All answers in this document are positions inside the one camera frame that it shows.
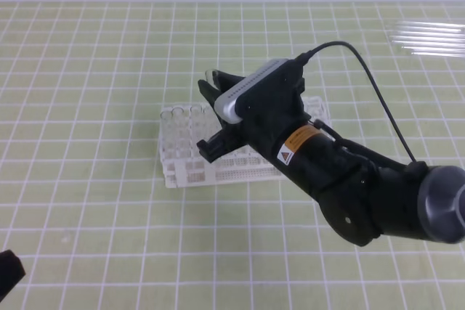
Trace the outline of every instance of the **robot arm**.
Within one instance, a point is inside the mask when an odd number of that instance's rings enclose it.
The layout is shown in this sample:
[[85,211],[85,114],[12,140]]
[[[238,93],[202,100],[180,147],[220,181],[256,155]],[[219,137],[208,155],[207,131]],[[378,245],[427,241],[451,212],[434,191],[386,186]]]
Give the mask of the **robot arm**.
[[[412,162],[404,165],[342,138],[303,108],[303,68],[320,49],[343,45],[367,71]],[[465,171],[415,161],[368,67],[348,43],[331,42],[295,60],[272,60],[243,78],[214,70],[199,81],[222,130],[197,145],[209,162],[249,144],[318,202],[345,240],[380,234],[455,243],[465,237]]]

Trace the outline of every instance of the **black cable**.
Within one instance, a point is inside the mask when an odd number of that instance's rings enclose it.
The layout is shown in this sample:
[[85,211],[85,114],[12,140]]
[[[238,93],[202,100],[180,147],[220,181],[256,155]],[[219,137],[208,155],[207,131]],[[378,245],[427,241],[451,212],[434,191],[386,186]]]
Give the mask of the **black cable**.
[[384,111],[386,112],[387,114],[387,117],[389,118],[389,120],[391,121],[391,124],[392,124],[392,127],[394,128],[396,134],[398,135],[399,139],[400,139],[400,142],[402,143],[402,145],[404,146],[405,148],[405,151],[407,152],[408,156],[410,157],[410,159],[413,161],[413,162],[416,162],[415,160],[415,157],[413,156],[413,153],[411,152],[410,148],[408,147],[407,145],[407,142],[405,141],[404,139],[404,136],[402,135],[402,133],[400,132],[399,130],[399,127],[397,126],[396,122],[395,122],[395,119],[394,117],[392,116],[391,114],[391,111],[389,110],[389,108],[387,107],[387,104],[386,102],[384,101],[384,98],[383,96],[381,95],[381,92],[379,91],[379,88],[378,88],[378,85],[376,84],[375,82],[375,79],[373,78],[373,76],[371,75],[371,72],[370,70],[368,69],[368,66],[366,65],[365,61],[363,60],[362,56],[360,56],[360,54],[358,53],[358,51],[349,43],[347,43],[346,41],[330,41],[328,43],[324,43],[324,44],[321,44],[320,46],[317,46],[315,47],[313,50],[310,50],[308,51],[307,53],[305,54],[301,54],[299,55],[296,60],[300,61],[303,63],[303,65],[306,65],[308,63],[308,61],[310,60],[310,58],[312,58],[315,54],[317,54],[319,51],[327,48],[327,47],[330,47],[330,46],[345,46],[346,48],[348,48],[354,55],[355,57],[357,58],[358,62],[360,62],[360,64],[362,65],[363,69],[365,70],[365,73],[366,75],[368,76],[368,79],[370,79],[370,82],[371,82],[371,85],[373,86],[375,92],[376,92],[376,95],[378,96],[378,99],[381,103],[381,105],[383,106],[384,108]]

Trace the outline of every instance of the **clear test tube rack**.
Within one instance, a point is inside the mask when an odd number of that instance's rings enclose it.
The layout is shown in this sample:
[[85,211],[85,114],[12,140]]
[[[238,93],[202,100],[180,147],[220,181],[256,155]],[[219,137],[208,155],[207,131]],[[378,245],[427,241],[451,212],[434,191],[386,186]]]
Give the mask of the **clear test tube rack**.
[[[313,120],[329,122],[320,97],[302,97],[302,101],[305,111]],[[219,121],[207,103],[166,106],[161,111],[160,123],[158,151],[168,188],[283,178],[278,170],[248,145],[213,163],[205,161],[196,144],[220,130]]]

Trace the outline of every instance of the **green grid mat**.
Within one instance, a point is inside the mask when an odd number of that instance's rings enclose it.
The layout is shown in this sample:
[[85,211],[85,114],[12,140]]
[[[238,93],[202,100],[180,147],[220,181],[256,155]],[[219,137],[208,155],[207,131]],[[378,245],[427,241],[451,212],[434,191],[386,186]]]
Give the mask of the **green grid mat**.
[[[417,158],[463,167],[465,60],[391,47],[400,18],[465,6],[0,3],[0,246],[28,273],[0,307],[463,309],[464,245],[355,248],[288,181],[166,189],[154,154],[161,106],[202,101],[205,70],[340,38]],[[340,134],[408,161],[354,57],[327,49],[304,76]]]

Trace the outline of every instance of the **white grid line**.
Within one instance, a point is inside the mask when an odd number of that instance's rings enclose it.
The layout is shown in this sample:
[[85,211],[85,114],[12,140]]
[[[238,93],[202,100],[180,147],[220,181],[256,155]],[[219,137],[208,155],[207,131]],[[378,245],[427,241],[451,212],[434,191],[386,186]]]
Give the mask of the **white grid line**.
[[[102,16],[102,21],[100,22],[100,28],[103,27],[103,23],[105,21],[105,17],[106,17],[106,14],[107,14],[107,9],[108,9],[108,4],[105,6],[105,9],[103,11],[103,16]],[[97,50],[97,40],[95,41],[95,45],[94,45],[94,50],[92,52],[92,57],[91,57],[91,62],[93,60],[93,57],[95,55],[95,52]],[[85,88],[86,88],[86,85],[87,85],[87,81],[89,80],[89,77],[90,77],[90,65],[89,65],[89,71],[87,72],[87,75],[86,75],[86,80],[84,82],[84,87],[82,88],[81,90],[81,96],[79,97],[79,101],[82,102],[82,99],[84,97],[84,91],[85,91]],[[76,126],[76,123],[73,123],[73,125],[71,126],[71,129],[73,130],[73,128]],[[99,138],[102,137],[102,134],[103,134],[103,129],[104,129],[104,126],[102,125],[101,128],[100,128],[100,135],[99,135]],[[98,154],[98,150],[99,150],[99,143],[97,143],[97,147],[96,147],[96,150],[95,150],[95,158],[97,157],[97,154]],[[95,167],[95,161],[92,161],[92,168],[91,168],[91,171],[90,171],[90,175],[89,175],[89,178],[92,177],[92,174],[93,174],[93,171],[94,171],[94,167]],[[86,186],[86,194],[84,195],[84,201],[83,201],[83,205],[82,205],[82,209],[81,209],[81,213],[79,215],[79,222],[78,222],[78,226],[77,226],[77,230],[76,230],[76,235],[74,237],[74,241],[73,241],[73,248],[72,248],[72,252],[71,252],[71,257],[70,257],[70,261],[69,261],[69,264],[68,264],[68,268],[66,270],[66,275],[65,275],[65,287],[63,288],[63,291],[62,291],[62,295],[61,295],[61,299],[60,299],[60,309],[62,309],[63,307],[63,304],[64,304],[64,301],[65,301],[65,296],[66,296],[66,287],[67,287],[67,284],[68,284],[68,281],[70,279],[70,275],[71,275],[71,269],[73,267],[73,260],[74,260],[74,257],[76,255],[76,248],[78,246],[78,239],[79,239],[79,232],[81,231],[81,228],[82,228],[82,221],[84,220],[84,211],[85,211],[85,204],[86,204],[86,201],[87,201],[87,198],[89,196],[89,190],[90,190],[90,180],[87,181],[87,186]]]
[[[198,4],[195,5],[195,19],[197,20],[198,16]],[[218,3],[218,48],[217,48],[217,67],[219,67],[219,33],[221,30],[221,3]],[[195,34],[194,34],[194,48],[195,48],[195,37],[197,33],[197,22],[195,22]],[[215,197],[214,197],[214,205],[215,205],[215,212],[214,212],[214,230],[213,230],[213,310],[217,308],[217,225],[218,225],[218,186],[215,185]]]
[[[358,21],[358,25],[359,27],[361,27],[361,24],[360,24],[360,21],[357,17],[357,21]],[[368,51],[368,47],[366,45],[366,42],[363,42],[364,45],[365,45],[365,50]],[[387,118],[387,114],[386,114],[386,111],[384,111],[384,118],[386,119]],[[399,153],[399,150],[397,148],[397,143],[395,142],[395,136],[392,132],[392,127],[389,127],[389,134],[390,136],[392,137],[392,143],[393,143],[393,146],[394,146],[394,149],[395,149],[395,154],[396,154],[396,158],[397,160],[399,161],[400,160],[400,153]],[[395,274],[396,274],[396,277],[397,277],[397,280],[399,281],[399,290],[400,290],[400,295],[402,297],[402,303],[404,305],[404,310],[408,310],[408,306],[407,306],[407,301],[405,299],[405,293],[404,293],[404,289],[402,287],[402,284],[400,283],[400,272],[399,272],[399,266],[397,265],[397,259],[395,258],[395,255],[394,255],[394,248],[392,247],[392,241],[391,241],[391,237],[390,236],[387,236],[386,237],[387,239],[387,243],[389,245],[389,250],[390,250],[390,253],[391,253],[391,256],[392,256],[392,262],[394,263],[394,268],[395,268]],[[355,249],[358,251],[358,253],[360,254],[360,250],[358,247],[355,247]]]
[[[60,12],[61,10],[58,10],[58,13],[57,13],[57,18],[55,19],[55,22],[54,22],[54,26],[57,24],[57,21],[58,21],[58,18],[60,16]],[[77,30],[78,30],[78,24],[76,25],[76,29],[75,29],[75,32],[73,34],[73,39],[71,40],[71,43],[73,42],[74,38],[76,37],[76,33],[77,33]],[[53,29],[50,31],[50,35],[49,35],[49,39],[52,37],[52,33],[53,33]],[[47,45],[44,47],[43,49],[43,52],[42,52],[42,58],[44,57],[44,54],[45,54],[45,51],[47,50]],[[69,57],[69,54],[70,54],[70,51],[71,51],[71,45],[68,49],[68,52],[66,54],[66,58]],[[62,72],[65,70],[65,64],[63,64],[63,67],[62,67]],[[52,101],[54,101],[54,99],[56,98],[57,96],[57,89],[55,89],[54,91],[54,94],[53,94],[53,97],[52,97]],[[47,120],[49,119],[49,115],[52,111],[52,104],[50,105],[49,107],[49,110],[47,112],[47,115],[46,115],[46,118],[45,118],[45,121],[46,123],[44,123],[44,125],[42,126],[42,130],[41,130],[41,136],[39,137],[39,141],[37,142],[37,145],[36,145],[36,150],[34,151],[34,156],[33,156],[33,160],[31,162],[31,165],[34,163],[34,159],[37,158],[37,151],[39,149],[39,145],[40,145],[40,140],[43,136],[43,133],[44,133],[44,129],[45,129],[45,125],[47,124]],[[63,166],[64,166],[64,159],[65,159],[65,156],[68,152],[68,148],[69,148],[69,143],[67,144],[67,147],[66,147],[66,150],[65,150],[65,154],[63,156],[63,159],[62,159],[62,162],[61,162],[61,165],[60,165],[60,173],[63,169]],[[50,199],[51,202],[54,201],[54,197],[57,193],[57,186],[58,184],[56,183],[55,186],[54,186],[54,190],[53,190],[53,193],[52,193],[52,198]],[[49,218],[50,218],[50,214],[52,212],[52,205],[49,205],[48,209],[47,209],[47,212],[46,212],[46,218],[45,218],[45,222],[44,222],[44,228],[47,227],[47,224],[49,222]],[[39,245],[37,246],[37,251],[36,251],[36,254],[39,254],[40,253],[40,250],[41,250],[41,247],[42,247],[42,243],[44,241],[44,235],[45,235],[45,230],[42,231],[41,233],[41,236],[39,238]],[[31,269],[31,275],[30,275],[30,279],[29,279],[29,282],[32,282],[33,281],[33,276],[34,276],[34,272],[36,270],[36,266],[37,266],[37,258],[34,259],[34,263],[32,265],[32,269]],[[26,292],[25,292],[25,295],[24,295],[24,300],[23,300],[23,305],[22,305],[22,309],[24,309],[25,305],[26,305],[26,302],[28,300],[28,292],[29,292],[30,288],[26,288]]]
[[[242,34],[240,36],[242,42],[242,58],[244,58],[244,11],[243,5],[240,3],[240,26],[242,29]],[[244,65],[244,59],[242,59],[242,76],[246,76],[246,66]],[[251,200],[250,200],[250,183],[247,182],[247,223],[248,223],[248,267],[249,267],[249,282],[250,282],[250,303],[251,309],[255,309],[255,301],[254,301],[254,269],[252,264],[252,220],[251,220]]]
[[[337,36],[339,37],[338,25],[337,25],[337,21],[336,21],[336,15],[334,14],[334,9],[333,9],[332,5],[331,5],[331,13],[333,15],[333,21],[334,21],[334,25],[336,27]],[[346,62],[345,55],[342,55],[342,62],[344,63],[344,69],[347,71],[347,62]],[[352,81],[350,79],[350,74],[346,73],[346,75],[347,75],[347,79],[349,80],[349,89],[350,89],[350,93],[352,95],[352,100],[355,102],[356,99],[355,99],[354,89],[352,88]],[[355,105],[355,115],[357,116],[358,127],[360,129],[360,135],[362,136],[362,143],[363,143],[363,145],[366,146],[365,135],[364,135],[364,132],[363,132],[362,123],[360,121],[360,116],[358,114],[357,105]],[[358,272],[360,273],[360,280],[362,282],[362,291],[363,291],[363,298],[365,300],[365,307],[367,308],[367,310],[369,310],[370,309],[370,304],[368,302],[368,296],[366,294],[366,286],[365,286],[365,280],[363,279],[362,264],[360,263],[360,256],[358,255],[358,249],[357,248],[355,248],[355,258],[357,259]]]
[[[153,14],[153,4],[150,5],[150,14],[149,14],[149,21],[152,18]],[[137,82],[137,88],[140,87],[140,81],[142,80],[142,71],[144,70],[144,59],[145,55],[147,53],[147,41],[148,41],[148,34],[150,32],[150,26],[147,26],[147,33],[145,34],[145,45],[144,45],[144,54],[142,56],[142,65],[140,68],[140,74],[139,74],[139,81]],[[155,150],[155,159],[158,159],[158,147],[156,147]],[[152,179],[152,187],[150,188],[150,199],[149,203],[147,205],[147,226],[145,227],[145,237],[144,237],[144,250],[142,253],[142,263],[140,267],[140,278],[139,278],[139,287],[137,289],[137,303],[136,303],[136,310],[139,310],[140,307],[140,295],[142,292],[142,283],[144,282],[144,271],[145,271],[145,259],[147,258],[147,245],[148,245],[148,233],[149,233],[149,226],[150,226],[150,212],[152,211],[152,204],[153,204],[153,194],[155,192],[155,174],[156,174],[156,169],[157,169],[157,164],[158,161],[155,160],[155,164],[153,165],[153,179]]]
[[[310,16],[310,23],[312,24],[312,28],[314,27],[313,25],[313,17],[312,17],[312,11],[310,10],[310,7],[307,8]],[[315,32],[313,32],[313,36],[315,38],[315,42],[317,41],[317,37]],[[321,79],[321,85],[323,87],[323,93],[325,97],[325,103],[326,103],[326,112],[328,113],[328,119],[329,119],[329,126],[331,126],[332,119],[331,119],[331,111],[328,107],[328,95],[326,94],[326,85],[325,85],[325,79],[323,77],[323,68],[321,66],[321,61],[319,56],[313,57],[315,60],[317,60],[319,71],[320,71],[320,79]],[[313,214],[315,215],[315,223],[317,225],[317,238],[318,238],[318,248],[319,248],[319,254],[320,254],[320,262],[321,262],[321,268],[323,271],[323,284],[325,285],[325,294],[326,294],[326,303],[328,306],[328,310],[332,310],[332,305],[331,305],[331,295],[329,293],[329,287],[328,287],[328,278],[326,277],[326,265],[325,265],[325,259],[323,255],[323,245],[321,243],[321,236],[320,236],[320,227],[321,225],[318,222],[318,216],[317,216],[317,207],[316,203],[313,203]]]
[[[126,30],[126,26],[127,26],[127,23],[128,23],[128,20],[129,20],[129,13],[131,11],[131,6],[129,5],[128,6],[128,9],[126,10],[126,21],[124,23],[124,28],[123,28],[123,33],[125,32]],[[118,64],[119,64],[119,57],[121,56],[121,50],[123,48],[123,37],[124,35],[121,36],[121,43],[120,43],[120,46],[119,46],[119,50],[118,50],[118,56],[117,56],[117,59],[116,59],[116,66],[115,66],[115,71],[118,69]],[[113,75],[112,79],[111,79],[111,86],[110,86],[110,91],[111,89],[113,88],[113,84],[115,83],[115,76]],[[110,100],[110,97],[111,97],[111,93],[108,94],[108,101]],[[108,106],[105,108],[105,116],[107,114],[107,111],[108,111]],[[132,118],[134,118],[134,115],[136,113],[136,104],[134,104],[134,108],[132,110]],[[131,128],[129,129],[129,139],[131,139],[131,135],[132,135],[132,129],[133,129],[133,126],[134,126],[134,123],[131,123]],[[126,146],[126,155],[125,155],[125,161],[123,162],[123,171],[121,172],[121,179],[123,179],[126,175],[126,164],[127,164],[127,158],[128,158],[128,154],[129,154],[129,140],[128,140],[128,144]],[[121,192],[122,192],[122,189],[123,189],[123,182],[121,181],[120,184],[119,184],[119,189],[118,189],[118,197],[116,198],[116,206],[115,206],[115,213],[113,215],[113,229],[111,230],[111,233],[110,233],[110,243],[108,244],[108,254],[110,254],[111,252],[111,248],[113,246],[113,236],[115,235],[115,230],[114,230],[114,227],[116,225],[116,219],[118,217],[118,204],[119,204],[119,200],[120,200],[120,197],[121,197]],[[108,274],[108,264],[110,263],[110,256],[107,257],[106,261],[105,261],[105,269],[103,271],[103,278],[102,278],[102,287],[100,288],[100,296],[99,296],[99,306],[98,306],[98,309],[101,308],[102,306],[102,301],[103,301],[103,293],[104,293],[104,289],[105,287],[103,286],[103,283],[106,281],[107,279],[107,274]]]
[[[292,45],[292,35],[291,35],[291,24],[289,22],[289,9],[286,7],[286,17],[287,17],[287,25],[288,25],[288,34],[289,34],[289,42],[291,43],[291,54],[294,57],[294,46]],[[288,281],[288,298],[289,298],[289,310],[292,310],[292,292],[291,292],[291,284],[289,283],[289,260],[288,260],[288,248],[286,242],[286,230],[284,229],[284,208],[283,208],[283,193],[281,192],[281,181],[279,182],[279,199],[280,199],[280,212],[281,212],[281,223],[283,225],[283,244],[284,244],[284,254],[285,260],[284,264],[286,266],[286,279]]]

